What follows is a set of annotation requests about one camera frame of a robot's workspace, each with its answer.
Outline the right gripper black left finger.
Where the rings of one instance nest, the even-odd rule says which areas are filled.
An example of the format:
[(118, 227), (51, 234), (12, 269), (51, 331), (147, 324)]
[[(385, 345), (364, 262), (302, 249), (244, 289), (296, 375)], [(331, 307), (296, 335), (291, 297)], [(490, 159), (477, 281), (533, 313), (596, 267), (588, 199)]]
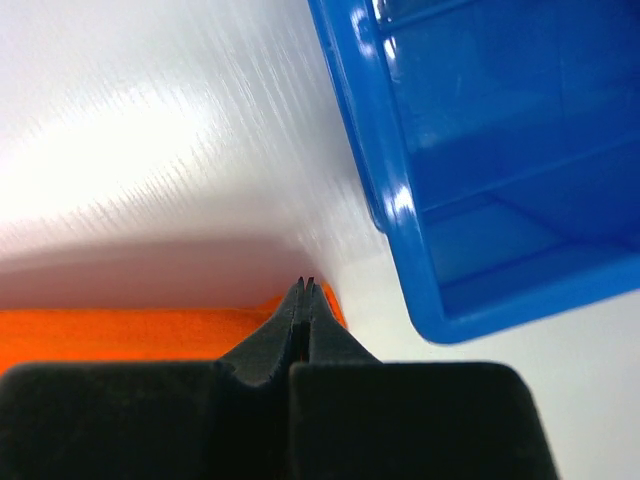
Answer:
[(238, 382), (251, 388), (271, 385), (282, 377), (300, 347), (300, 310), (305, 282), (300, 277), (289, 288), (275, 312), (218, 362)]

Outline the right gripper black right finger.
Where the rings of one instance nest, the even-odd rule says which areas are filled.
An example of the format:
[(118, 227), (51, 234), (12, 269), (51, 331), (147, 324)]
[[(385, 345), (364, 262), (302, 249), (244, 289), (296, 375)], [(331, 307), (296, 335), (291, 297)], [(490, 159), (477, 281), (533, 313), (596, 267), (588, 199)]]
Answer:
[(332, 288), (309, 278), (305, 287), (306, 361), (311, 364), (380, 364), (348, 330)]

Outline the orange t-shirt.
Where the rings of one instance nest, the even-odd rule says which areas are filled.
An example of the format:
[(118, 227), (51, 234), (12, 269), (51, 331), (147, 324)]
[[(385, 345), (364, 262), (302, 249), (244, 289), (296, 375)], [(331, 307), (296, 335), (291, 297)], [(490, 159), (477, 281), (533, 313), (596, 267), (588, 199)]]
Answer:
[(256, 306), (169, 309), (22, 309), (1, 312), (1, 373), (30, 363), (216, 359), (275, 314)]

